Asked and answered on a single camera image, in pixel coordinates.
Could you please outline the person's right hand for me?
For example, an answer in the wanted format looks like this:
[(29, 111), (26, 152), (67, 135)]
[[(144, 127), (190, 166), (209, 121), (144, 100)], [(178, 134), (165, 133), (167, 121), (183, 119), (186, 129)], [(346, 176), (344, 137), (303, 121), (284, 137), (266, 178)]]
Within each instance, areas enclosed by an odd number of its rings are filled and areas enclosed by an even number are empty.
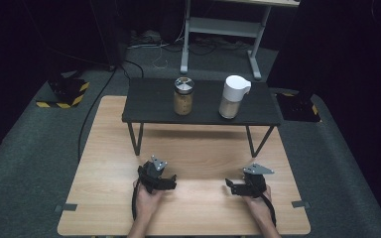
[(247, 203), (252, 216), (259, 225), (272, 223), (270, 208), (262, 197), (243, 196), (243, 200)]

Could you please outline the yellow-black striped stand base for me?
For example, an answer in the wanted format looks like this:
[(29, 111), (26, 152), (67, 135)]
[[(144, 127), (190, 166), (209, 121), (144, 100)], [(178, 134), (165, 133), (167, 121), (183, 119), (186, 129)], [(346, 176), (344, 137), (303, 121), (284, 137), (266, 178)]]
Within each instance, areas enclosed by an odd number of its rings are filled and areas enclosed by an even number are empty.
[(38, 92), (35, 103), (40, 108), (69, 109), (82, 100), (89, 83), (83, 79), (60, 79), (46, 82)]

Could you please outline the black shelf riser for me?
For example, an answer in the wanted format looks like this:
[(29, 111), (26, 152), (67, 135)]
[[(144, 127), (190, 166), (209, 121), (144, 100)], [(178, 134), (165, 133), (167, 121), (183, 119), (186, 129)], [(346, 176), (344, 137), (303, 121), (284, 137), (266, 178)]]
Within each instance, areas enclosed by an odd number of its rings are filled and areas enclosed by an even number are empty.
[(217, 80), (199, 80), (195, 83), (191, 113), (181, 116), (174, 112), (174, 82), (162, 78), (133, 78), (122, 114), (128, 125), (132, 146), (140, 154), (143, 135), (135, 134), (135, 123), (266, 126), (270, 136), (281, 124), (271, 92), (264, 82), (254, 82), (243, 98), (235, 118), (225, 119), (218, 109), (222, 97), (223, 83)]

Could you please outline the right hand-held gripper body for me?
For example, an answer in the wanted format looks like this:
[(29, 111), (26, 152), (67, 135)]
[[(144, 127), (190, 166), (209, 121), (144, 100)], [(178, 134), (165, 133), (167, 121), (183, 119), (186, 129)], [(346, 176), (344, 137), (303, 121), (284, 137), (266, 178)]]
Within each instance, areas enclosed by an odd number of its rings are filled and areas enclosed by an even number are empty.
[(272, 175), (274, 171), (253, 163), (245, 167), (243, 173), (246, 186), (249, 189), (249, 196), (259, 197), (266, 190), (264, 175)]

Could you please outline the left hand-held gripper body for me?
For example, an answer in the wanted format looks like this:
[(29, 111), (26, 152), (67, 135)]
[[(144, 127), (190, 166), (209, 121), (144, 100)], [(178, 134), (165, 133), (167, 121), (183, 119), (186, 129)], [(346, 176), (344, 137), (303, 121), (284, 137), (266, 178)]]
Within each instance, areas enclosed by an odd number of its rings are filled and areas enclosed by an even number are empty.
[(156, 190), (166, 190), (167, 181), (161, 178), (167, 163), (155, 156), (138, 168), (139, 181), (149, 193)]

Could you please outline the glass jar with silver lid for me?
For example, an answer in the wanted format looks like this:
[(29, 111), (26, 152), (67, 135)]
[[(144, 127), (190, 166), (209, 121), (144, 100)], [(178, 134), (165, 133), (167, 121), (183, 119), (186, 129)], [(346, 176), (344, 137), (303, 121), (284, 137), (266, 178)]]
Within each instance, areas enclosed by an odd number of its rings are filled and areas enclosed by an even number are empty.
[(188, 77), (179, 77), (175, 81), (174, 110), (179, 115), (188, 115), (192, 109), (194, 82)]

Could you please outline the person's left hand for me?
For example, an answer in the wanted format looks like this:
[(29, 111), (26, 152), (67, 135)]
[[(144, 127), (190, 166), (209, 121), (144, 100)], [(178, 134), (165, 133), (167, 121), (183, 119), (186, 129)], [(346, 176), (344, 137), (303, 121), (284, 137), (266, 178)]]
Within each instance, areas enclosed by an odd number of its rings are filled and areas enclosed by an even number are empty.
[(134, 182), (134, 188), (137, 191), (135, 199), (136, 218), (134, 220), (134, 225), (146, 227), (156, 213), (165, 193), (162, 190), (154, 190), (152, 193), (149, 193), (137, 180)]

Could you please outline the grey metal desk frame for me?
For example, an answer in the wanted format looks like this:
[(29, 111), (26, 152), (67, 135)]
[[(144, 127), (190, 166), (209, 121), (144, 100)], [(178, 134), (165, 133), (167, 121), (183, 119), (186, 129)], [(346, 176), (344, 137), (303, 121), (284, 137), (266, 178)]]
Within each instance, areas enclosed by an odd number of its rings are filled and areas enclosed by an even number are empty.
[(259, 50), (261, 40), (266, 29), (268, 18), (273, 7), (296, 8), (301, 0), (221, 0), (228, 2), (238, 2), (244, 4), (262, 5), (265, 7), (263, 16), (259, 23), (232, 21), (223, 19), (210, 19), (204, 17), (191, 16), (191, 0), (185, 0), (185, 18), (184, 18), (184, 44), (182, 49), (182, 58), (180, 73), (186, 74), (189, 71), (189, 46), (190, 33), (213, 34), (221, 36), (245, 37), (255, 40), (250, 51), (247, 52), (253, 77), (257, 80), (262, 78), (256, 56)]

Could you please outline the black stand base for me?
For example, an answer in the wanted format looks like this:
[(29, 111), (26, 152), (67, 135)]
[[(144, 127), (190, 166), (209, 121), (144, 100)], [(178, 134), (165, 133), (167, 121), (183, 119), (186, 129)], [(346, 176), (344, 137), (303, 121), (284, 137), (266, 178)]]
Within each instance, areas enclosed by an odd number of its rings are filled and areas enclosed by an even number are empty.
[(277, 93), (276, 99), (282, 116), (289, 121), (319, 122), (318, 109), (309, 100), (302, 99), (299, 94)]

